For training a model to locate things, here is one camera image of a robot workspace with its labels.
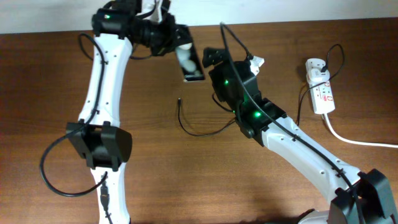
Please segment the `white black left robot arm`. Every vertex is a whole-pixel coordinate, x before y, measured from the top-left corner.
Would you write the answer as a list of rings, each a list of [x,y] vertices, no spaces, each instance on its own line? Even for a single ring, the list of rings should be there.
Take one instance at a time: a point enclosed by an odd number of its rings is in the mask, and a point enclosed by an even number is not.
[[[170,1],[110,1],[91,19],[90,84],[78,121],[67,124],[67,138],[94,178],[100,223],[131,222],[124,175],[132,135],[120,127],[119,105],[134,45],[149,48],[153,57],[193,49],[188,27],[176,23],[169,7]]]

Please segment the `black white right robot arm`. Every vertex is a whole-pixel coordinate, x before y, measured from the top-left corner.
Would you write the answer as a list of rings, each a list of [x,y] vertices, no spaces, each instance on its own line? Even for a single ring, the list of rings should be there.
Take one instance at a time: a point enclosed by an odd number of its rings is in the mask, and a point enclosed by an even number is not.
[[[234,62],[226,49],[207,47],[202,64],[217,98],[236,116],[247,138],[283,157],[323,195],[326,211],[311,209],[299,223],[397,223],[397,207],[386,176],[360,171],[307,136],[284,110],[263,98],[256,74],[263,59],[247,55]]]

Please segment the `black smartphone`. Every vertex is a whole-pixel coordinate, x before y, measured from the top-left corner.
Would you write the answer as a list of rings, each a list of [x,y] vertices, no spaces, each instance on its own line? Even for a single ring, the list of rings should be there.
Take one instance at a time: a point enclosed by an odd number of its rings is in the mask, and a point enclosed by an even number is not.
[[[175,54],[183,73],[184,82],[200,82],[205,75],[193,43],[184,44],[175,48]]]

